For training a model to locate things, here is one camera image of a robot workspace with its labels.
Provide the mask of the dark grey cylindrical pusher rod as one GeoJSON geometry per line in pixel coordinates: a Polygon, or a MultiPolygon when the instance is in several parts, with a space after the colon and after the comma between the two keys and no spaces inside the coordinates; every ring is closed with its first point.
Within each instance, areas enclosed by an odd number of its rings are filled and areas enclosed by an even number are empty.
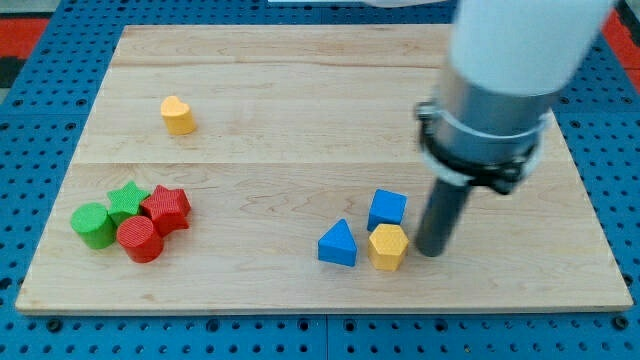
{"type": "Polygon", "coordinates": [[[452,185],[441,179],[435,182],[415,237],[423,255],[437,257],[444,252],[470,192],[468,185],[452,185]]]}

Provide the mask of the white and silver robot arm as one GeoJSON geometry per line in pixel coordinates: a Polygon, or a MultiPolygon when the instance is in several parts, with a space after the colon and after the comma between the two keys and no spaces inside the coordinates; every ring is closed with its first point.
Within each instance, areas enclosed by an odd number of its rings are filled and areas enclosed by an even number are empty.
{"type": "Polygon", "coordinates": [[[550,107],[616,3],[459,2],[434,97],[415,107],[436,182],[415,243],[441,255],[471,190],[507,195],[536,167],[550,107]]]}

